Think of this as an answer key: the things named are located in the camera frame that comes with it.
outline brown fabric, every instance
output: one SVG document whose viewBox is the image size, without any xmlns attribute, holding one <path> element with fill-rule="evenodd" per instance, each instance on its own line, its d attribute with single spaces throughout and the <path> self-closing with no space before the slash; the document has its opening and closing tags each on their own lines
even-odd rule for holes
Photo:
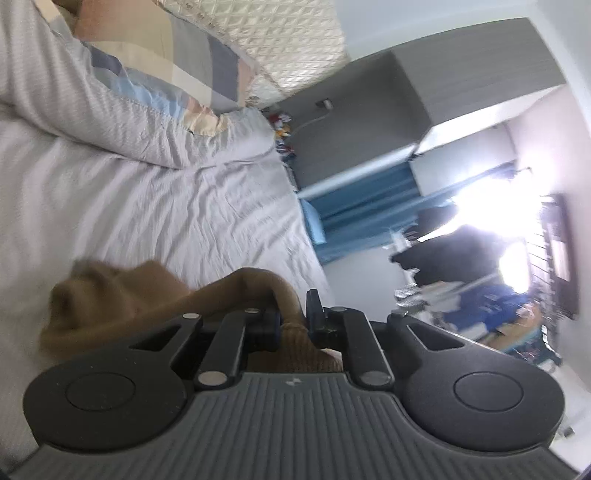
<svg viewBox="0 0 591 480">
<path fill-rule="evenodd" d="M 53 3 L 68 10 L 72 15 L 78 16 L 82 0 L 53 0 Z"/>
<path fill-rule="evenodd" d="M 50 322 L 40 347 L 57 359 L 98 348 L 150 329 L 183 313 L 218 321 L 227 312 L 264 308 L 274 301 L 283 317 L 277 352 L 249 356 L 248 369 L 265 372 L 335 372 L 340 362 L 308 338 L 299 299 L 279 275 L 241 268 L 197 291 L 156 262 L 122 270 L 101 262 L 78 262 L 70 278 L 51 292 Z"/>
</svg>

